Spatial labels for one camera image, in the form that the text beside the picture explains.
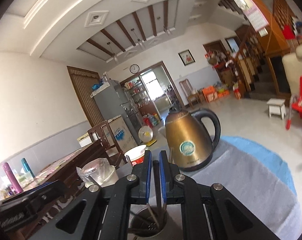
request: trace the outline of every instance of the wooden ceiling beam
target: wooden ceiling beam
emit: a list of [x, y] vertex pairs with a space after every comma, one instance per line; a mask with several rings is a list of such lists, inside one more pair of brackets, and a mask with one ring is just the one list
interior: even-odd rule
[[123, 31], [123, 33], [127, 36], [127, 38], [129, 39], [129, 41], [131, 42], [131, 44], [133, 46], [135, 46], [135, 42], [133, 41], [133, 39], [131, 38], [130, 34], [128, 33], [128, 31], [126, 30], [126, 28], [123, 26], [122, 22], [120, 20], [117, 20], [116, 23], [118, 24], [118, 26], [121, 28], [121, 30]]
[[137, 12], [133, 12], [132, 15], [133, 15], [134, 20], [135, 20], [135, 22], [136, 22], [136, 24], [137, 24], [137, 26], [138, 26], [138, 28], [139, 28], [139, 31], [140, 31], [140, 33], [141, 33], [141, 36], [142, 36], [143, 40], [146, 41], [147, 38], [146, 38], [146, 36], [145, 36], [145, 34], [144, 34], [144, 31], [143, 31], [143, 29], [142, 29], [142, 25], [141, 25], [141, 22], [140, 22], [140, 20], [139, 20], [138, 15], [137, 15]]
[[96, 43], [94, 40], [88, 39], [87, 42], [89, 42], [91, 45], [98, 48], [99, 50], [102, 50], [104, 53], [107, 53], [109, 56], [111, 56], [111, 57], [113, 56], [113, 54], [109, 50], [107, 50], [105, 47], [102, 47], [100, 44]]
[[148, 6], [148, 10], [149, 10], [149, 15], [150, 15], [150, 20], [151, 20], [153, 35], [156, 36], [156, 26], [155, 26], [155, 18], [154, 18], [153, 6], [149, 5]]
[[164, 27], [168, 27], [169, 1], [163, 1], [163, 22]]
[[116, 39], [113, 38], [112, 35], [110, 33], [108, 33], [108, 31], [106, 29], [102, 29], [101, 32], [104, 34], [104, 36], [106, 36], [109, 40], [111, 40], [120, 50], [122, 50], [123, 52], [125, 52], [124, 47], [122, 47], [120, 45], [120, 43], [118, 43], [116, 41]]

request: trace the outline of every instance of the stair railing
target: stair railing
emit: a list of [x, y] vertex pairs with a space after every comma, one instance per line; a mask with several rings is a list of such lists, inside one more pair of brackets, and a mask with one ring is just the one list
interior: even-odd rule
[[259, 41], [255, 31], [250, 26], [234, 57], [234, 64], [238, 73], [241, 73], [240, 79], [245, 84], [246, 91], [253, 91], [255, 89], [254, 81], [257, 79], [257, 66], [259, 66], [261, 57], [262, 53]]

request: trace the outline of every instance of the grey wall trim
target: grey wall trim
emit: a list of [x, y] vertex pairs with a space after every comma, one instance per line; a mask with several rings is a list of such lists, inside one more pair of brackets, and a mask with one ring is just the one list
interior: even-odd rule
[[[22, 169], [21, 159], [26, 158], [33, 173], [38, 174], [48, 164], [80, 149], [81, 146], [77, 139], [90, 128], [91, 125], [88, 121], [73, 125], [19, 151], [14, 156], [7, 158], [6, 161], [11, 169], [20, 172]], [[1, 178], [5, 175], [2, 165], [0, 165], [0, 188], [3, 184]]]
[[66, 131], [66, 130], [69, 130], [69, 129], [71, 129], [71, 128], [73, 128], [73, 127], [76, 127], [76, 126], [78, 126], [78, 125], [80, 125], [80, 124], [83, 124], [83, 123], [85, 123], [85, 122], [88, 122], [88, 120], [85, 120], [85, 121], [83, 121], [83, 122], [77, 123], [77, 124], [75, 124], [75, 125], [73, 125], [73, 126], [70, 126], [70, 127], [66, 128], [66, 129], [61, 130], [60, 132], [57, 132], [57, 133], [55, 133], [55, 134], [52, 134], [52, 135], [50, 135], [50, 136], [48, 136], [48, 137], [46, 137], [46, 138], [44, 138], [44, 139], [42, 139], [42, 140], [40, 140], [40, 141], [34, 143], [34, 144], [31, 144], [30, 146], [28, 146], [28, 147], [26, 147], [26, 148], [24, 148], [24, 149], [22, 149], [22, 150], [16, 152], [15, 154], [11, 155], [11, 156], [8, 157], [8, 158], [4, 159], [4, 160], [0, 163], [0, 166], [1, 166], [4, 162], [7, 162], [7, 161], [11, 160], [13, 157], [17, 156], [17, 155], [20, 154], [21, 152], [24, 152], [24, 151], [30, 149], [31, 147], [33, 147], [33, 146], [35, 146], [35, 145], [37, 145], [37, 144], [39, 144], [39, 143], [41, 143], [41, 142], [43, 142], [43, 141], [45, 141], [45, 140], [50, 139], [50, 138], [53, 137], [53, 136], [56, 136], [56, 135], [59, 134], [59, 133], [62, 133], [62, 132], [64, 132], [64, 131]]

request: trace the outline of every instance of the cardboard box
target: cardboard box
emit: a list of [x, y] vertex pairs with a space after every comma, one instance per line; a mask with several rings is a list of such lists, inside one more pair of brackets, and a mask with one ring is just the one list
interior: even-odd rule
[[221, 72], [222, 81], [224, 84], [227, 84], [229, 87], [233, 86], [234, 77], [231, 70], [225, 70]]
[[218, 93], [214, 92], [212, 94], [205, 95], [208, 102], [212, 102], [218, 99]]

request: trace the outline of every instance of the bottle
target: bottle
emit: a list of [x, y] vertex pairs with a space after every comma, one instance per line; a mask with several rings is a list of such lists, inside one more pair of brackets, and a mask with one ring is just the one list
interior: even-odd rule
[[32, 170], [30, 169], [29, 164], [27, 163], [27, 160], [25, 158], [21, 159], [22, 168], [24, 169], [24, 172], [30, 172], [31, 176], [34, 178], [35, 175], [33, 174]]
[[23, 192], [23, 189], [21, 188], [19, 182], [17, 181], [16, 177], [14, 176], [14, 174], [9, 166], [9, 163], [4, 163], [2, 165], [2, 167], [3, 167], [3, 170], [5, 171], [8, 179], [10, 180], [11, 185], [16, 189], [16, 191], [18, 193]]
[[158, 114], [157, 114], [157, 113], [153, 113], [153, 115], [154, 115], [155, 119], [156, 119], [158, 122], [160, 122], [160, 118], [159, 118]]

